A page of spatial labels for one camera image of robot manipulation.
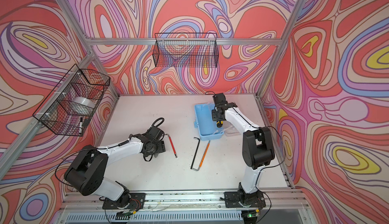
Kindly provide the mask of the blue plastic tool box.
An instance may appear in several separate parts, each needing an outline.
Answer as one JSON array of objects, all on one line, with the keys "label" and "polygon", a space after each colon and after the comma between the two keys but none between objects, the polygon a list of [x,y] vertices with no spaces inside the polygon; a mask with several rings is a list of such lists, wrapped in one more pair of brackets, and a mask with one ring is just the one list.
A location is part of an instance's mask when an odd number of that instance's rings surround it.
[{"label": "blue plastic tool box", "polygon": [[194,106],[195,122],[194,127],[198,129],[200,140],[213,141],[226,137],[240,135],[238,130],[231,123],[225,122],[218,128],[216,122],[212,120],[211,111],[214,109],[213,103],[202,103]]}]

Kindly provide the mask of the red hex key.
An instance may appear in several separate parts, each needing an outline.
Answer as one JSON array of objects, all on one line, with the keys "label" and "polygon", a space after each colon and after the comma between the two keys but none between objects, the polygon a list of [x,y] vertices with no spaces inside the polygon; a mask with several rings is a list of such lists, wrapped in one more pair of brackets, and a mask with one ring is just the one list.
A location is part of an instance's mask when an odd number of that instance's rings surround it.
[{"label": "red hex key", "polygon": [[175,147],[174,147],[174,144],[173,144],[173,141],[172,141],[171,136],[170,136],[169,134],[165,134],[165,136],[167,136],[168,139],[169,139],[169,142],[170,142],[170,145],[171,145],[171,148],[172,148],[172,151],[173,151],[173,153],[174,153],[175,158],[178,158],[177,152],[176,152],[176,150],[175,150]]}]

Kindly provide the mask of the yellow black utility knife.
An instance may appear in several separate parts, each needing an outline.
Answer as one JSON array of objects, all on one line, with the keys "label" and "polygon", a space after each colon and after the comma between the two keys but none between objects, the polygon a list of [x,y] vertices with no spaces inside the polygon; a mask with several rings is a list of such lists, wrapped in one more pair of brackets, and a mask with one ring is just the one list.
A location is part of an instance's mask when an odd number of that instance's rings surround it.
[{"label": "yellow black utility knife", "polygon": [[222,127],[223,127],[223,121],[217,121],[217,122],[216,122],[216,126],[217,126],[218,128],[222,128]]}]

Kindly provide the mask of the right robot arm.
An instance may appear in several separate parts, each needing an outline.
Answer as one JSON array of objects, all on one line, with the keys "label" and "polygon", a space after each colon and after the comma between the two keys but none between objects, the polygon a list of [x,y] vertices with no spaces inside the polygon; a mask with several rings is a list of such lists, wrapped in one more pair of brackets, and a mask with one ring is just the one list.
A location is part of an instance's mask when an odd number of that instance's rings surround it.
[{"label": "right robot arm", "polygon": [[258,187],[263,171],[271,168],[276,152],[271,129],[261,127],[246,117],[234,102],[228,102],[223,93],[212,95],[214,109],[212,120],[218,128],[224,122],[229,122],[242,134],[242,157],[246,164],[243,180],[235,192],[225,192],[221,198],[227,208],[266,206],[264,192]]}]

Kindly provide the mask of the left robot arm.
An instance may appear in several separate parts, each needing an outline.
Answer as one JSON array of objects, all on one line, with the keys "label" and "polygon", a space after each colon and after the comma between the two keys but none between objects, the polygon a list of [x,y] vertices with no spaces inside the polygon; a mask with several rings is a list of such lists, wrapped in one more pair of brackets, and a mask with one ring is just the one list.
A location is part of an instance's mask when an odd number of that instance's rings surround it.
[{"label": "left robot arm", "polygon": [[126,209],[132,201],[140,208],[140,201],[131,197],[130,191],[121,183],[106,178],[106,168],[121,159],[132,155],[143,156],[145,162],[150,162],[159,154],[166,152],[165,133],[159,128],[164,123],[163,117],[153,122],[145,133],[131,134],[120,143],[105,147],[87,145],[76,152],[64,174],[66,184],[75,188],[83,196],[97,195],[117,209]]}]

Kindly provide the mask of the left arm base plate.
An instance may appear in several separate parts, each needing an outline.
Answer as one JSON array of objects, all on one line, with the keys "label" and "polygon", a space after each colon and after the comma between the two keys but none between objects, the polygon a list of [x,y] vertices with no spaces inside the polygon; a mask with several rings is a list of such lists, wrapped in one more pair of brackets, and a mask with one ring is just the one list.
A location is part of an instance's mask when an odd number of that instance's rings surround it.
[{"label": "left arm base plate", "polygon": [[103,202],[102,209],[104,210],[140,210],[144,207],[146,193],[134,192],[125,193],[117,201],[105,199]]}]

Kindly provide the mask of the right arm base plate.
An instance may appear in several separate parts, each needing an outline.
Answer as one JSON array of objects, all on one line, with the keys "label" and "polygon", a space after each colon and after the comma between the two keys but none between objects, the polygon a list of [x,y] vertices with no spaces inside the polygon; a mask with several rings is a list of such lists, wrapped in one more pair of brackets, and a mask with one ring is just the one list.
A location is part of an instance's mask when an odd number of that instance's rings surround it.
[{"label": "right arm base plate", "polygon": [[242,191],[224,192],[220,198],[227,208],[258,208],[266,207],[265,198],[261,191],[246,194]]}]

